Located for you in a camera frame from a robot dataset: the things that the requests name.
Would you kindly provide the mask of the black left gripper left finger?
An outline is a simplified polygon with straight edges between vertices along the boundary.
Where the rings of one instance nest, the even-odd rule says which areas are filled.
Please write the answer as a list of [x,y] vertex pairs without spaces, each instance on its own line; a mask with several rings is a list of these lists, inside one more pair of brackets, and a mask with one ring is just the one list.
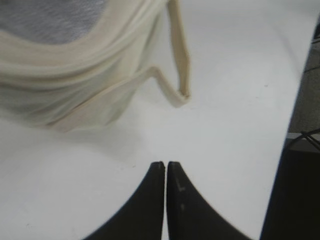
[[127,202],[87,240],[160,240],[165,200],[165,165],[153,162]]

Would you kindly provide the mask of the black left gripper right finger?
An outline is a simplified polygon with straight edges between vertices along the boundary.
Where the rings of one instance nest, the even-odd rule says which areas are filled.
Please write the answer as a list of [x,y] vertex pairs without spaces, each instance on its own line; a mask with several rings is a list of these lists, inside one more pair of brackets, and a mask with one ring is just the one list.
[[170,240],[248,240],[201,196],[179,162],[167,166],[166,212]]

